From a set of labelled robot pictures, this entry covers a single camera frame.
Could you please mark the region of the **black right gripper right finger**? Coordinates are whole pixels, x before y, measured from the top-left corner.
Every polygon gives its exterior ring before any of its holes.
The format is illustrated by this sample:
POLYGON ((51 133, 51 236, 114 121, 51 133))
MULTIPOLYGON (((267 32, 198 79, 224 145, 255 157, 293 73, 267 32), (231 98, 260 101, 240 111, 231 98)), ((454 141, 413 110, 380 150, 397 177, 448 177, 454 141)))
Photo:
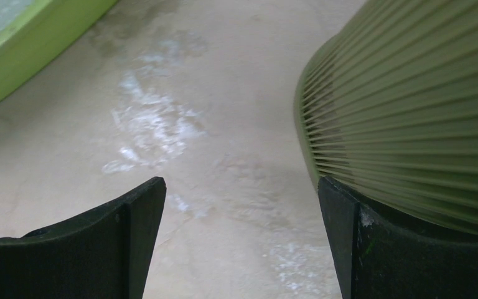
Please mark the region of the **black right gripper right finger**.
POLYGON ((478 235, 415 218, 328 176, 318 196, 344 298, 478 298, 478 235))

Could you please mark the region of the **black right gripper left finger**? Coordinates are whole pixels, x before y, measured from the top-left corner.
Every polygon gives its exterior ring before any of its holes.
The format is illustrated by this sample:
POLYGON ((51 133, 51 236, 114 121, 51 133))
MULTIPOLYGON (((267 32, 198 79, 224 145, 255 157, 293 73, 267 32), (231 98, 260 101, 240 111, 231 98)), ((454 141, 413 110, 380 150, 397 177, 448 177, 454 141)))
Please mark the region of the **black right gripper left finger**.
POLYGON ((0 298, 142 298, 166 199, 154 177, 20 238, 0 238, 0 298))

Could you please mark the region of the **olive green waste basket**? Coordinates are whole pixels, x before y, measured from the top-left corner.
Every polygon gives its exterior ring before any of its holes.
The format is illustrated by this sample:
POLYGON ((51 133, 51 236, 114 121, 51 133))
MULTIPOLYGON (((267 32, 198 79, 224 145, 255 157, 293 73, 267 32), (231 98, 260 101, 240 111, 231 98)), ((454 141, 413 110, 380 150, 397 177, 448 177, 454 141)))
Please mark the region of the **olive green waste basket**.
POLYGON ((304 67, 294 119, 314 184, 478 235, 478 1, 367 1, 304 67))

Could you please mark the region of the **green solid tray underneath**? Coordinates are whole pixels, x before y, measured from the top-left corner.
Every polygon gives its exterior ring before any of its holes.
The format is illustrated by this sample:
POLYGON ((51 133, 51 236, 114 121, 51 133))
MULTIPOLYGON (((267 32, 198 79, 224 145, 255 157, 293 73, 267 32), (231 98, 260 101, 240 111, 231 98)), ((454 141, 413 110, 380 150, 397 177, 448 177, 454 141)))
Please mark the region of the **green solid tray underneath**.
POLYGON ((0 101, 84 34, 115 1, 33 1, 0 32, 0 101))

